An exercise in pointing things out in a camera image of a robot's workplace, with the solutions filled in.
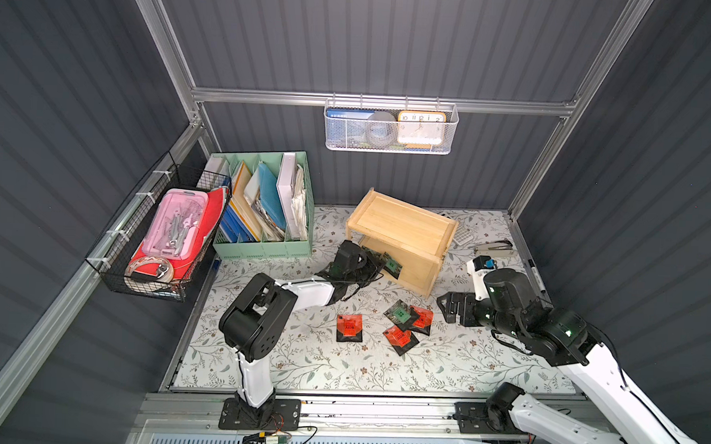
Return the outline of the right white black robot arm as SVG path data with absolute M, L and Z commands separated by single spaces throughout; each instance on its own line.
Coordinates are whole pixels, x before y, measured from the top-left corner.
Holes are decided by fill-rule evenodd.
M 437 305 L 448 323 L 483 327 L 506 348 L 544 359 L 589 398 L 612 431 L 588 426 L 511 383 L 485 402 L 496 432 L 519 429 L 549 444 L 700 444 L 624 371 L 608 337 L 577 313 L 553 306 L 512 268 L 474 271 L 475 292 L 448 292 Z

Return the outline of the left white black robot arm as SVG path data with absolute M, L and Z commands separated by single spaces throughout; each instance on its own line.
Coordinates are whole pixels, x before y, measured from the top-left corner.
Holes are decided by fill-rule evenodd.
M 343 241 L 335 258 L 307 279 L 275 280 L 255 274 L 220 317 L 218 328 L 237 356 L 241 387 L 237 397 L 249 410 L 263 410 L 275 400 L 269 354 L 292 314 L 337 304 L 382 277 L 392 262 L 387 253 Z

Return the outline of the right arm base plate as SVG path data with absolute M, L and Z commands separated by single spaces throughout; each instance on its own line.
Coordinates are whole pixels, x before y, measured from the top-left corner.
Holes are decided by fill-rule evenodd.
M 456 402 L 452 419 L 463 434 L 526 435 L 515 426 L 507 410 L 480 402 Z

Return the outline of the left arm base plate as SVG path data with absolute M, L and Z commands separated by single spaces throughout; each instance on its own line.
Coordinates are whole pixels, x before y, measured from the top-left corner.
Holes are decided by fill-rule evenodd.
M 302 402 L 300 400 L 272 397 L 260 408 L 254 408 L 237 394 L 235 397 L 227 399 L 222 405 L 218 428 L 222 431 L 296 431 L 301 416 Z

